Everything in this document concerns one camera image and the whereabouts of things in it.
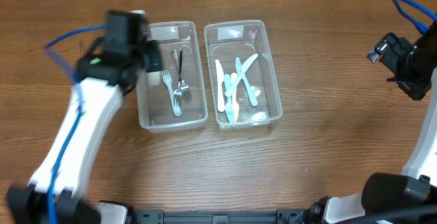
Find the white plastic fork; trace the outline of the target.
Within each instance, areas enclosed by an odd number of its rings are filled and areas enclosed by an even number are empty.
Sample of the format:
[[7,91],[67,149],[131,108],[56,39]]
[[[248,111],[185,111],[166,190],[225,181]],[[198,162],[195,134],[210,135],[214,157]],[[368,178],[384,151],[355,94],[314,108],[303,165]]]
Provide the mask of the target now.
[[182,110],[180,108],[179,102],[177,101],[175,95],[173,94],[171,75],[168,70],[163,70],[161,73],[162,73],[163,82],[167,86],[167,90],[169,92],[173,114],[176,117],[180,117],[182,115]]

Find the dark-handled metal fork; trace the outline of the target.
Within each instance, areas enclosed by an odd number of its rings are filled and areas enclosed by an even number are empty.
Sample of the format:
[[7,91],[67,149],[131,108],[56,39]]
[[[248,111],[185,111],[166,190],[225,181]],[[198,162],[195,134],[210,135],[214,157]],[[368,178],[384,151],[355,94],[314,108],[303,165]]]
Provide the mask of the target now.
[[178,88],[174,91],[175,96],[175,104],[178,104],[179,107],[182,105],[182,58],[183,58],[183,52],[180,48],[178,51]]

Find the white plastic knife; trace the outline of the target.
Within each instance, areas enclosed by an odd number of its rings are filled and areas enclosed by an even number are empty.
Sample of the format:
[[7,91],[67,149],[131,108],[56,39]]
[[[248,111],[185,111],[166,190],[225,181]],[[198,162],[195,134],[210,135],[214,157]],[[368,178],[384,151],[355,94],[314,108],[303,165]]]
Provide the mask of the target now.
[[222,84],[224,82],[224,72],[220,61],[216,59],[214,62],[216,66],[216,80],[217,80],[217,89],[218,89],[217,109],[219,112],[224,112],[225,101],[223,97],[223,87],[222,87]]
[[255,62],[255,60],[258,58],[258,54],[255,53],[251,55],[246,61],[243,63],[236,64],[236,66],[240,66],[240,72],[238,73],[237,78],[231,82],[231,85],[229,88],[225,91],[226,97],[231,97],[231,95],[235,92],[235,90],[238,87],[239,82],[242,80],[242,78],[245,76],[248,69],[252,66],[252,64]]
[[[241,65],[242,64],[241,64],[240,58],[237,57],[236,60],[235,60],[235,67],[236,67],[236,72],[238,74],[240,74]],[[253,90],[251,89],[251,86],[249,84],[249,81],[247,80],[247,77],[243,76],[242,80],[244,82],[246,93],[247,93],[247,96],[249,98],[249,102],[250,102],[251,106],[252,107],[256,107],[258,105],[258,101],[257,101],[257,98],[255,97],[255,94],[254,94]]]
[[[224,75],[224,84],[225,84],[225,90],[227,91],[231,86],[231,76],[229,74]],[[234,119],[234,111],[232,107],[231,97],[227,97],[227,102],[225,104],[225,113],[229,123],[234,123],[235,119]]]

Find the yellow plastic knife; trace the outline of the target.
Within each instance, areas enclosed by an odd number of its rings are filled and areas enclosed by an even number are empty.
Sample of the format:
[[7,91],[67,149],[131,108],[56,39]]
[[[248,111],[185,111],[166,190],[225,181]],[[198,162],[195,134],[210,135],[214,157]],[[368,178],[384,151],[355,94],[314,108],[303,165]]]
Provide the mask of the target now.
[[[236,78],[238,77],[236,72],[231,73],[231,82],[233,83]],[[237,98],[236,98],[236,92],[237,90],[234,91],[234,93],[232,94],[232,109],[233,109],[233,114],[234,114],[234,121],[237,122],[238,121],[238,116],[239,116],[239,112],[240,112],[240,105],[237,102]]]

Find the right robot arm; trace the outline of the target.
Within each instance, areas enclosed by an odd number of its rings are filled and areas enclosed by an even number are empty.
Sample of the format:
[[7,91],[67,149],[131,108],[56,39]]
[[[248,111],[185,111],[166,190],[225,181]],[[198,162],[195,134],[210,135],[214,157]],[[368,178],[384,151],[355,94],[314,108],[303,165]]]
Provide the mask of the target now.
[[436,222],[436,23],[414,42],[387,33],[367,57],[410,99],[430,97],[418,139],[398,174],[373,173],[360,193],[322,198],[297,223]]

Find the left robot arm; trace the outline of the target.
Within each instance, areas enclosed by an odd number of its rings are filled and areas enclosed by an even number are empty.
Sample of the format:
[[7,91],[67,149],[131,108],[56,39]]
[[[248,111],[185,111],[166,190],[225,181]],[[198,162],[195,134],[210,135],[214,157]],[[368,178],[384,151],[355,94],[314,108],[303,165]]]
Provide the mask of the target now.
[[27,186],[5,199],[15,223],[138,223],[135,209],[117,201],[86,202],[89,177],[102,139],[140,74],[163,68],[144,11],[111,10],[104,35],[71,66],[49,42],[44,52],[72,81],[68,110],[54,143]]

